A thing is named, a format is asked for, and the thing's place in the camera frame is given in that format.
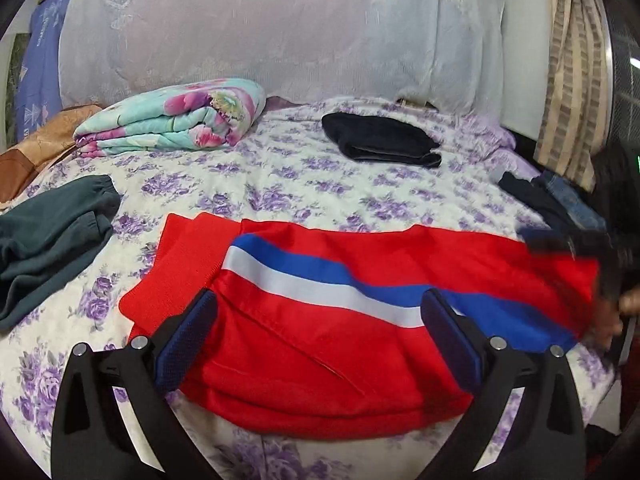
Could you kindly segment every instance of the red clothing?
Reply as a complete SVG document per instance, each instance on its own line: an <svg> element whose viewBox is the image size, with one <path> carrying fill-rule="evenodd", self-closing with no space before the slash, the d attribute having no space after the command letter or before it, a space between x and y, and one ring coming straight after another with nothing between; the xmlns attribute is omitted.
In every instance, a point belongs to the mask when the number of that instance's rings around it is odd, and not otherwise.
<svg viewBox="0 0 640 480"><path fill-rule="evenodd" d="M152 270L120 310L136 323L130 336L150 335L208 286L218 319L183 393L259 433L371 438L460 415L470 402L416 318L428 286L485 333L497 326L514 347L542 350L582 336L596 272L594 261L532 256L480 233L352 234L172 214Z"/></svg>

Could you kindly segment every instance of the silver bolt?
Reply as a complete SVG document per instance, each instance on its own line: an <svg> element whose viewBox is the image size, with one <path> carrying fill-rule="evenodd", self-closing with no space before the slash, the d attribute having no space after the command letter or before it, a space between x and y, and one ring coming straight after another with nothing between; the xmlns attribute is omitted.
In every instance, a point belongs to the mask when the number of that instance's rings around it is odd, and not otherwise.
<svg viewBox="0 0 640 480"><path fill-rule="evenodd" d="M86 352L86 343L78 343L72 349L74 355L80 357Z"/></svg>
<svg viewBox="0 0 640 480"><path fill-rule="evenodd" d="M562 357L564 355L564 350L562 350L558 345L551 345L549 351L553 357Z"/></svg>
<svg viewBox="0 0 640 480"><path fill-rule="evenodd" d="M507 348L507 342L500 336L494 336L489 339L489 344L496 350L504 350Z"/></svg>
<svg viewBox="0 0 640 480"><path fill-rule="evenodd" d="M149 339L146 336L138 335L131 340L131 347L136 350L142 350L148 342Z"/></svg>

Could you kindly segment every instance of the dark green object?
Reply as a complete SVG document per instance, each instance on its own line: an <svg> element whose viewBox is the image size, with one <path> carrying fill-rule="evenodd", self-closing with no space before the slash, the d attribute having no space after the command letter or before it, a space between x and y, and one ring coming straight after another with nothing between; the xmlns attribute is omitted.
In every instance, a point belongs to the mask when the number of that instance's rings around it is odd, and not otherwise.
<svg viewBox="0 0 640 480"><path fill-rule="evenodd" d="M91 175L0 216L0 332L91 264L113 233L119 206L110 177Z"/></svg>

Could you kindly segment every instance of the floral bed sheet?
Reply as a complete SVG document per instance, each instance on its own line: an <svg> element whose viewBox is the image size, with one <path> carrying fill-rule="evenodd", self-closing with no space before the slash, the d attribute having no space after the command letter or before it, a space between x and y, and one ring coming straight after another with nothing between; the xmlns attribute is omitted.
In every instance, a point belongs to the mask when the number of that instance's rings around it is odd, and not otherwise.
<svg viewBox="0 0 640 480"><path fill-rule="evenodd" d="M335 111L392 117L423 128L442 144L441 166L427 170L346 159L320 124L323 115ZM194 217L204 210L236 220L292 221L353 232L402 230L420 223L515 238L519 224L542 220L489 180L498 166L531 174L513 147L511 134L477 118L385 100L336 98L269 111L239 144L215 152L64 160L41 174L17 202L85 174L109 174L122 205L113 221L114 236L94 263L0 340L0 410L49 473L51 424L68 352L79 341L94 349L124 345L132 323L120 314L118 300L150 269L167 213ZM614 372L585 344L572 349L568 359L587 422ZM140 457L159 467L126 393L116 389L115 395ZM478 467L498 456L521 396L522 391L513 391ZM225 479L410 480L458 421L388 438L312 442L242 430L179 392L169 394L168 401Z"/></svg>

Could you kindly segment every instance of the striped curtain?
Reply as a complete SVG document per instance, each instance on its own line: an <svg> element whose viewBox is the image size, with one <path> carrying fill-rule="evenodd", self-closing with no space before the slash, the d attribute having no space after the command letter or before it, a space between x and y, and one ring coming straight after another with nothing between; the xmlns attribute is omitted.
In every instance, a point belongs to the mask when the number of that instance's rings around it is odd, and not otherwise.
<svg viewBox="0 0 640 480"><path fill-rule="evenodd" d="M604 144L608 99L603 21L596 0L550 0L545 112L534 158L587 190L590 155Z"/></svg>

